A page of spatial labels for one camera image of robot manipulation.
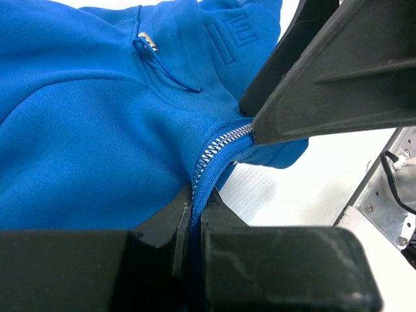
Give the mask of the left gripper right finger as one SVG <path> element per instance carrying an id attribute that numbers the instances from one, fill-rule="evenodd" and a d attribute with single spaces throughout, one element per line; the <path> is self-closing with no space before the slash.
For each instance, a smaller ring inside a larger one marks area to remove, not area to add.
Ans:
<path id="1" fill-rule="evenodd" d="M 381 311 L 358 238 L 341 227 L 255 227 L 213 191 L 201 216 L 207 311 Z"/>

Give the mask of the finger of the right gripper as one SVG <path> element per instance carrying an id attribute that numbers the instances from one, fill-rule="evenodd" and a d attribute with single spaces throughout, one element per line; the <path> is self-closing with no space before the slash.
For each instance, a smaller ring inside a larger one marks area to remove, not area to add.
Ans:
<path id="1" fill-rule="evenodd" d="M 243 116 L 255 116 L 322 26 L 339 8 L 336 0 L 300 1 L 287 30 L 239 101 Z"/>
<path id="2" fill-rule="evenodd" d="M 415 2 L 344 1 L 253 119 L 258 145 L 415 125 Z"/>

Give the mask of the blue zip-up jacket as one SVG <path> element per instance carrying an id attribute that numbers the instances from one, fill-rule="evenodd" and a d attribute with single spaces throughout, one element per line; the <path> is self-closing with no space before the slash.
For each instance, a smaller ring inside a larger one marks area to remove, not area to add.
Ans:
<path id="1" fill-rule="evenodd" d="M 281 1 L 123 10 L 1 2 L 1 232 L 130 230 L 191 187 L 185 308 L 205 311 L 202 212 L 237 163 L 286 168 L 239 101 L 280 37 Z"/>

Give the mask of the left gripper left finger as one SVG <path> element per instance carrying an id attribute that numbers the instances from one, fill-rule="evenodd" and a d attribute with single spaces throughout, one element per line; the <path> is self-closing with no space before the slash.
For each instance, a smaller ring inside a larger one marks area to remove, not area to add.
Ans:
<path id="1" fill-rule="evenodd" d="M 2 311 L 183 311 L 192 191 L 130 230 L 1 232 Z"/>

